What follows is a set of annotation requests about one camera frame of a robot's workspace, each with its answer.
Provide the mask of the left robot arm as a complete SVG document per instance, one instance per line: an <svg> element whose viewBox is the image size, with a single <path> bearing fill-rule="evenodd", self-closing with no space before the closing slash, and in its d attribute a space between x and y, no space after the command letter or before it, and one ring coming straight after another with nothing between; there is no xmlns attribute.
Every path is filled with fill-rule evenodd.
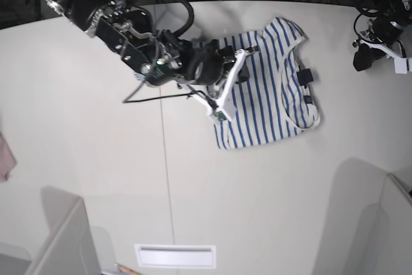
<svg viewBox="0 0 412 275"><path fill-rule="evenodd" d="M353 67L364 71L375 61L391 59L397 74L411 72L411 57L401 36L411 26L411 0L351 0L358 11Z"/></svg>

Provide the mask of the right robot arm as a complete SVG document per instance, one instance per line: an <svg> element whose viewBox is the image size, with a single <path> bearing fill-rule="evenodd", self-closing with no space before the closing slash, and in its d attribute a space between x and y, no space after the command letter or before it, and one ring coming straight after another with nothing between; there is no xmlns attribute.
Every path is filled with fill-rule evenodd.
<svg viewBox="0 0 412 275"><path fill-rule="evenodd" d="M46 0L90 37L98 37L150 86L170 81L221 88L235 68L236 50L212 40L202 46L182 39L194 23L194 8L177 30L160 30L139 0Z"/></svg>

